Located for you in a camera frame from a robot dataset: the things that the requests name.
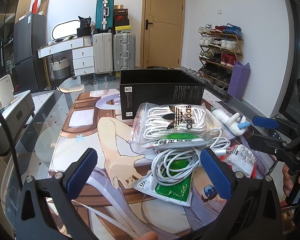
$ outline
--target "open black box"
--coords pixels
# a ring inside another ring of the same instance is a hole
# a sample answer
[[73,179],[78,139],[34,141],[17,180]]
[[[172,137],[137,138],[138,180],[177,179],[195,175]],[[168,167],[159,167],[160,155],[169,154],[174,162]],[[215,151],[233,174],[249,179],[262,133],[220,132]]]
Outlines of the open black box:
[[177,69],[122,70],[122,119],[133,119],[142,103],[201,105],[204,84],[199,77]]

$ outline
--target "gray refrigerator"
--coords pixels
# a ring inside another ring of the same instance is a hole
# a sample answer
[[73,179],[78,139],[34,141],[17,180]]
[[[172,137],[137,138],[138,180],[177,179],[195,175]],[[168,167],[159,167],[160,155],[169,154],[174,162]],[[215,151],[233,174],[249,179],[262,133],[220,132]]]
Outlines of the gray refrigerator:
[[30,14],[14,25],[14,59],[21,92],[43,90],[47,85],[40,47],[46,44],[46,17]]

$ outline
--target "adidas logo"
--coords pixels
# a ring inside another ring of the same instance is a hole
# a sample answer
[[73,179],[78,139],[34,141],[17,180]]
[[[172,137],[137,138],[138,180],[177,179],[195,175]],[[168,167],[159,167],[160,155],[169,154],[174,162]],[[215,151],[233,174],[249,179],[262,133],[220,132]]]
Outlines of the adidas logo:
[[187,124],[187,129],[192,129],[193,119],[192,119],[192,110],[191,106],[186,106],[186,112],[183,113],[179,108],[175,106],[169,106],[170,110],[173,112],[172,114],[166,114],[162,118],[165,120],[172,120],[172,122],[168,125],[167,130],[171,130],[176,126],[180,125],[183,121]]

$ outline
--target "black door handle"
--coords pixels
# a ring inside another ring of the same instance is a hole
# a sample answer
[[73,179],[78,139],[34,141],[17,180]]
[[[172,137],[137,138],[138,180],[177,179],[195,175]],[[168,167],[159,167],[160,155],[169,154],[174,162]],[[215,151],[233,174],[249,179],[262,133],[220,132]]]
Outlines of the black door handle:
[[146,20],[146,30],[148,29],[148,24],[153,24],[153,23],[150,23],[149,20]]

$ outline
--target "metal bolt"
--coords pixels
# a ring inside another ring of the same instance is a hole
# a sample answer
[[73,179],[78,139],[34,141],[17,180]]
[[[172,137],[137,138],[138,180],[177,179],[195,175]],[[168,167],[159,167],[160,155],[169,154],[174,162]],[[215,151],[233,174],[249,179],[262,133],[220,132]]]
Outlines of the metal bolt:
[[33,177],[32,176],[27,176],[26,177],[26,182],[29,183],[31,181],[33,181]]
[[242,179],[243,178],[243,173],[241,171],[237,171],[235,173],[235,176],[238,178],[238,179]]
[[56,179],[61,179],[62,178],[62,176],[63,176],[63,173],[62,172],[57,172],[56,174],[54,174],[54,177],[56,178]]
[[266,175],[266,181],[271,182],[272,181],[272,177],[269,175]]

